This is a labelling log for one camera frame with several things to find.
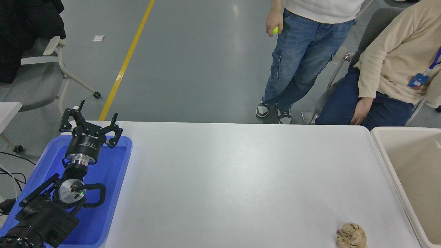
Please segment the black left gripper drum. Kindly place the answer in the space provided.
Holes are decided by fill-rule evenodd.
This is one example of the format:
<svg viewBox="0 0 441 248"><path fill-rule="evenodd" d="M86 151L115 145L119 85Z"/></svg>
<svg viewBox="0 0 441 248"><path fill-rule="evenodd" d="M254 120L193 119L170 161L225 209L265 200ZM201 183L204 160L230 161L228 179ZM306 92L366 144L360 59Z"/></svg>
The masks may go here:
<svg viewBox="0 0 441 248"><path fill-rule="evenodd" d="M89 162L98 162L103 144L107 138L105 134L98 135L95 128L88 128L92 133L86 133L82 126L73 128L72 139L65 153L65 157L74 161L81 155L89 157Z"/></svg>

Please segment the person's hand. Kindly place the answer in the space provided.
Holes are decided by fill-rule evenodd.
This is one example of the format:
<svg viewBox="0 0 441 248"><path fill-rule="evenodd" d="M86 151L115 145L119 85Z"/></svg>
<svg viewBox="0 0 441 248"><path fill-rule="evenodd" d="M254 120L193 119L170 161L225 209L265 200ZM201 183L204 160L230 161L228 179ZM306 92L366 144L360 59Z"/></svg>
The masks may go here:
<svg viewBox="0 0 441 248"><path fill-rule="evenodd" d="M374 98L361 97L356 104L354 115L350 121L350 125L361 125L367 118L369 111L372 107Z"/></svg>
<svg viewBox="0 0 441 248"><path fill-rule="evenodd" d="M273 37L276 33L281 34L283 31L283 14L279 9L270 10L266 17L266 33L269 37Z"/></svg>

